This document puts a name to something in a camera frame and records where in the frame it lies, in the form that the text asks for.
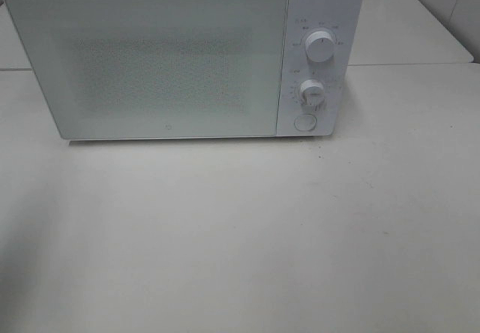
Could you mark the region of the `round door release button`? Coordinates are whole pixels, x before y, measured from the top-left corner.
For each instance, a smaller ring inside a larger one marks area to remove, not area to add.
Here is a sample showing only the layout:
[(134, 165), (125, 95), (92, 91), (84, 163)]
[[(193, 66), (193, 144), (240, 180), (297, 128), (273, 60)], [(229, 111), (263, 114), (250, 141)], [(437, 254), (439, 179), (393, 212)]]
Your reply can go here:
[(315, 115), (303, 114), (295, 118), (294, 126), (298, 131), (312, 131), (317, 125)]

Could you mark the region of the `white timer knob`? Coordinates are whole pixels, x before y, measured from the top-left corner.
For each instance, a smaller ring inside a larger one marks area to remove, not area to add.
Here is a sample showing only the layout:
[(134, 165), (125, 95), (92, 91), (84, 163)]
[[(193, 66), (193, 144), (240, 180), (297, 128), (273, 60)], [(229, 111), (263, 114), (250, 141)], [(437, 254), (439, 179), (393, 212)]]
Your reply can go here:
[(318, 107), (325, 101), (325, 87), (317, 79), (308, 79), (298, 87), (298, 98), (302, 105)]

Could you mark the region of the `white upper power knob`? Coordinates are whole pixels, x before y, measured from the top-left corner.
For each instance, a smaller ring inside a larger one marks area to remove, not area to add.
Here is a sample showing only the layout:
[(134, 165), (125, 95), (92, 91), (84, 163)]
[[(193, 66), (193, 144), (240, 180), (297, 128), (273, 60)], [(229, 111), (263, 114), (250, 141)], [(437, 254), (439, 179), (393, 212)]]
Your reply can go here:
[(314, 63), (328, 61), (334, 55), (335, 45), (335, 36), (325, 29), (312, 31), (304, 40), (305, 53)]

